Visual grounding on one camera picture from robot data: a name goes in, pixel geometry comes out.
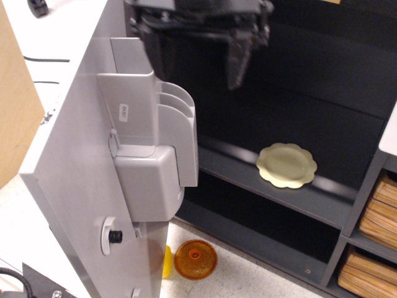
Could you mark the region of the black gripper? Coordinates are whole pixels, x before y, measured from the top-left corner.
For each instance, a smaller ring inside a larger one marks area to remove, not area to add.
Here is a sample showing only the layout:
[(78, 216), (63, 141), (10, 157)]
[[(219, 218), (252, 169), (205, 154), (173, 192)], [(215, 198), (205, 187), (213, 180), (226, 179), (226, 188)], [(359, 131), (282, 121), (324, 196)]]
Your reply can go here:
[(155, 75), (168, 81), (174, 68), (173, 36), (228, 42), (226, 76), (238, 89), (251, 59), (253, 43), (267, 44), (271, 1), (126, 1), (130, 25), (140, 35)]

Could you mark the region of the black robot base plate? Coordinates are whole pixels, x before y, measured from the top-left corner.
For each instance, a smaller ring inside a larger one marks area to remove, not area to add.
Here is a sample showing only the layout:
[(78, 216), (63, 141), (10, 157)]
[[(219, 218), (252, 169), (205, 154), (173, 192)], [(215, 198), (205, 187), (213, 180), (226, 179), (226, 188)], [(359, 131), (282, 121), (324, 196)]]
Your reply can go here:
[(28, 280), (34, 297), (38, 298), (76, 298), (70, 291), (42, 275), (25, 263), (22, 263), (23, 276)]

